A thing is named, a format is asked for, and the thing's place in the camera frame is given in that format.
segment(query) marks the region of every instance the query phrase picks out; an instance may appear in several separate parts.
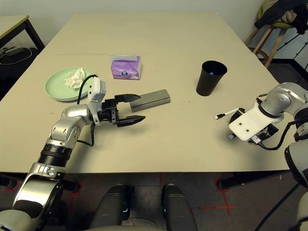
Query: white bracket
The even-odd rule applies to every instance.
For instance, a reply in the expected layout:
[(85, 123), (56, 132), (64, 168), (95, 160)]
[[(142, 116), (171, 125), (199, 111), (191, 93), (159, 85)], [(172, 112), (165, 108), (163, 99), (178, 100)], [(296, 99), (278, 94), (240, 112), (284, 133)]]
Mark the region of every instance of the white bracket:
[(106, 83), (98, 77), (94, 77), (88, 91), (87, 106), (92, 114), (95, 125), (100, 125), (97, 112), (102, 110), (102, 100), (106, 94)]

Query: white wall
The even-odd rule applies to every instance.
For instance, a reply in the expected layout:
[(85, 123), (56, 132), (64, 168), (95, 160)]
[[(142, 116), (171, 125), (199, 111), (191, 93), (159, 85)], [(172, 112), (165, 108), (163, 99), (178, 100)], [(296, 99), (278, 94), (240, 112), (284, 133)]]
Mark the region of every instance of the white wall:
[[(240, 39), (253, 30), (257, 11), (263, 0), (0, 0), (0, 15), (30, 15), (30, 21), (45, 44), (76, 13), (151, 13), (151, 12), (215, 12), (219, 13)], [(285, 41), (295, 29), (288, 31)], [(269, 53), (277, 37), (272, 33), (264, 51)], [(308, 40), (308, 32), (277, 53), (276, 58), (293, 58), (295, 51)], [(22, 32), (7, 46), (34, 46)], [(308, 46), (296, 59), (302, 66), (308, 62)]]

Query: tissue box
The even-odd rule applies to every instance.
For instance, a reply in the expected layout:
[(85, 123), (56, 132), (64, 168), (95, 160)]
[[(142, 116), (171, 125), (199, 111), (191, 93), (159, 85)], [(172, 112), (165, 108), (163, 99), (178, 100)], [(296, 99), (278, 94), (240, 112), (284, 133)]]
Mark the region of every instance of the tissue box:
[(141, 58), (136, 55), (113, 57), (111, 72), (118, 79), (140, 79)]

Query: floor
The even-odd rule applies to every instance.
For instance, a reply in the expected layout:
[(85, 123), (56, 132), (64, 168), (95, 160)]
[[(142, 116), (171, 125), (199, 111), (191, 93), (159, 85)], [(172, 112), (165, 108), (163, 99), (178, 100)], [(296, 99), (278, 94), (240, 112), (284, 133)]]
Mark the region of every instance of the floor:
[[(269, 71), (279, 82), (300, 82), (308, 89), (308, 82), (285, 64), (272, 64)], [(64, 192), (62, 199), (68, 208), (68, 230), (76, 230), (83, 217), (95, 211), (106, 191), (117, 184), (135, 185), (131, 218), (143, 218), (165, 230), (160, 206), (162, 186), (174, 183), (179, 186), (192, 208), (200, 231), (254, 230), (269, 210), (296, 184), (287, 173), (251, 184), (219, 191), (215, 180), (231, 173), (136, 173), (136, 174), (68, 174), (66, 178), (81, 183), (78, 193)], [(0, 186), (0, 210), (11, 207), (18, 187), (12, 190)], [(264, 224), (264, 231), (286, 231), (295, 224), (301, 195), (307, 189), (300, 187)], [(135, 224), (151, 225), (135, 220)]]

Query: power strip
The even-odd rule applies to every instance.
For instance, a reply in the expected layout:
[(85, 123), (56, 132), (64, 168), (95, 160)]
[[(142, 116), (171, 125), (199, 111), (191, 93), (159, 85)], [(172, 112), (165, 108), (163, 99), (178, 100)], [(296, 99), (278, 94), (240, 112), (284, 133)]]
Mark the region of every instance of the power strip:
[(13, 47), (13, 48), (8, 49), (4, 52), (6, 53), (7, 56), (12, 56), (12, 55), (15, 55), (15, 54), (22, 52), (23, 50), (24, 49), (22, 47)]

